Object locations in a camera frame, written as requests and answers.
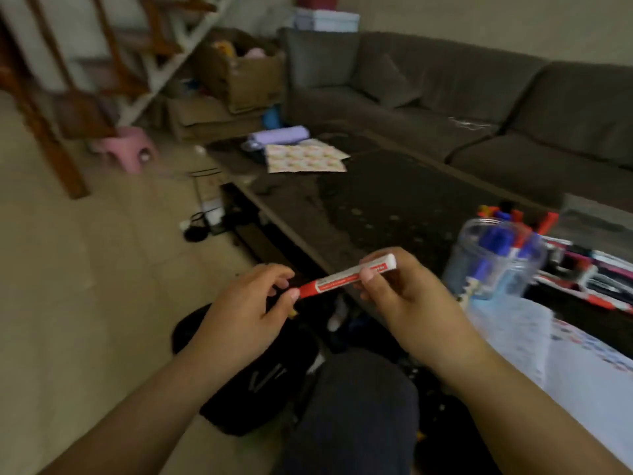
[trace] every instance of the hand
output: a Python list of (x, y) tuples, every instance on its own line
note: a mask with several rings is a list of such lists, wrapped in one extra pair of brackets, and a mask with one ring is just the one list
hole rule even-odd
[(392, 253), (398, 268), (383, 275), (360, 272), (361, 297), (371, 299), (391, 334), (408, 353), (440, 372), (486, 343), (442, 282), (400, 247), (385, 248), (361, 260)]
[(266, 297), (288, 288), (294, 272), (283, 265), (258, 265), (234, 280), (211, 305), (188, 350), (229, 378), (257, 359), (277, 338), (299, 297), (292, 288), (266, 313)]

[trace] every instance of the black bag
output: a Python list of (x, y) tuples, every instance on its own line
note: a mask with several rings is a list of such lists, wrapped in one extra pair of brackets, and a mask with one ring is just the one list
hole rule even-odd
[[(211, 305), (182, 319), (171, 336), (174, 354), (192, 339)], [(281, 333), (248, 367), (234, 376), (200, 409), (200, 414), (229, 435), (242, 436), (272, 420), (303, 383), (318, 355), (312, 333), (287, 320)]]

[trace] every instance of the white storage box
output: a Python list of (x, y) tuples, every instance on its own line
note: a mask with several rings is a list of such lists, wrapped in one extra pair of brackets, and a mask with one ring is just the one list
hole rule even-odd
[(358, 31), (360, 15), (343, 11), (296, 8), (295, 27), (309, 31)]

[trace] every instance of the throw pillow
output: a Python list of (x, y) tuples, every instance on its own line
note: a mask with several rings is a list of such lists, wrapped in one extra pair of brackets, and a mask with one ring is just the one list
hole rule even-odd
[(340, 87), (349, 83), (358, 55), (359, 33), (285, 30), (293, 87)]
[(387, 53), (363, 63), (353, 86), (391, 109), (411, 103), (422, 94), (419, 88), (410, 84)]

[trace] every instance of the sofa cushion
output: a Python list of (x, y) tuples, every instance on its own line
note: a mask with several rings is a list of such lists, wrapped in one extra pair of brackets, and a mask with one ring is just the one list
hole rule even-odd
[(633, 67), (552, 63), (511, 127), (543, 143), (633, 169)]
[(420, 98), (420, 89), (411, 85), (387, 53), (364, 63), (351, 84), (385, 108), (398, 108)]
[(542, 58), (449, 40), (365, 32), (361, 34), (357, 70), (384, 53), (420, 88), (423, 107), (499, 125), (548, 63)]
[(422, 108), (389, 110), (350, 87), (293, 90), (288, 101), (291, 123), (345, 119), (438, 161), (459, 147), (489, 138), (497, 128), (470, 130)]
[(518, 134), (460, 150), (451, 165), (543, 205), (558, 208), (571, 193), (633, 212), (633, 172)]
[(282, 30), (293, 87), (336, 87), (349, 83), (360, 35), (327, 31)]

